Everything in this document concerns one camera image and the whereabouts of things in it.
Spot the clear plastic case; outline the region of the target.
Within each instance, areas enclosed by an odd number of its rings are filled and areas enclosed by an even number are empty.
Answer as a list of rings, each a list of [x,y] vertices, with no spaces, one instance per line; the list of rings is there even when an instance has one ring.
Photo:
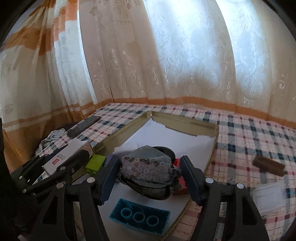
[[[251,197],[261,216],[282,209],[285,204],[285,184],[283,181],[262,184],[251,191]]]

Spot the grey sequined cap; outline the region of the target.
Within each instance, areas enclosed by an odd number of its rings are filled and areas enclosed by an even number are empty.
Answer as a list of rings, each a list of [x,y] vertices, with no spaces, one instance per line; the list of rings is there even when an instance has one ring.
[[[177,190],[182,176],[173,165],[175,159],[167,147],[140,147],[121,158],[118,180],[146,198],[166,200]]]

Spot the blue toy brick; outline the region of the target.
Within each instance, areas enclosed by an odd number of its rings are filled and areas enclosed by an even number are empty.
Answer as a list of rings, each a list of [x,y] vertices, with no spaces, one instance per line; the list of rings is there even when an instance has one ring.
[[[119,199],[109,218],[127,228],[153,235],[162,235],[171,212],[125,199]]]

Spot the white red-label box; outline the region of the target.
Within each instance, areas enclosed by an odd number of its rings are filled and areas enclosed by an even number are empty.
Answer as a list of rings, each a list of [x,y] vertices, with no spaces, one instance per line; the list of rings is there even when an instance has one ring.
[[[92,147],[87,141],[73,140],[65,148],[58,151],[57,154],[51,157],[49,161],[43,165],[43,169],[49,176],[51,176],[60,165],[62,165],[80,150],[88,151],[89,156],[93,155]]]

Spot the green toy brick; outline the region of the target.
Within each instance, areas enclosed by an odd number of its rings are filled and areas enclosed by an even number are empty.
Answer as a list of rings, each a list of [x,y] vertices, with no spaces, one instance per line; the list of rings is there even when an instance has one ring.
[[[85,168],[90,176],[96,175],[98,170],[104,166],[104,163],[106,161],[106,156],[101,156],[94,154],[89,162],[86,164]]]

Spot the red toy brick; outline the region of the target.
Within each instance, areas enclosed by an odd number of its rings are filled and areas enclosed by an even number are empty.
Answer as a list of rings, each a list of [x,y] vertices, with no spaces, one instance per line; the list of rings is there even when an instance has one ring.
[[[175,159],[173,165],[175,167],[178,167],[179,168],[180,167],[180,158]],[[186,186],[185,180],[184,180],[183,176],[181,176],[179,178],[179,187],[177,188],[177,190],[175,190],[173,192],[173,195],[174,196],[177,196],[177,195],[185,195],[185,194],[188,194],[188,193],[189,193],[189,191],[188,191],[188,188]]]

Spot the cream lace curtain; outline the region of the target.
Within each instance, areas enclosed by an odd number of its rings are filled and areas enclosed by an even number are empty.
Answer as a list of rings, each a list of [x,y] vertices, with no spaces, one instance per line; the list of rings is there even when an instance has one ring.
[[[10,170],[109,103],[197,105],[295,127],[295,11],[276,1],[1,1]]]

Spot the black smartphone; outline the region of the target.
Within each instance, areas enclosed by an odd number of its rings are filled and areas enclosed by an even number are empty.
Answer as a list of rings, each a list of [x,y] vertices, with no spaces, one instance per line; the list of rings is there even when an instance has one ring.
[[[74,128],[70,129],[67,132],[67,136],[71,139],[77,137],[82,132],[84,132],[86,129],[88,129],[90,126],[92,126],[94,123],[98,122],[101,119],[100,116],[92,115],[86,118],[81,123],[77,124]]]

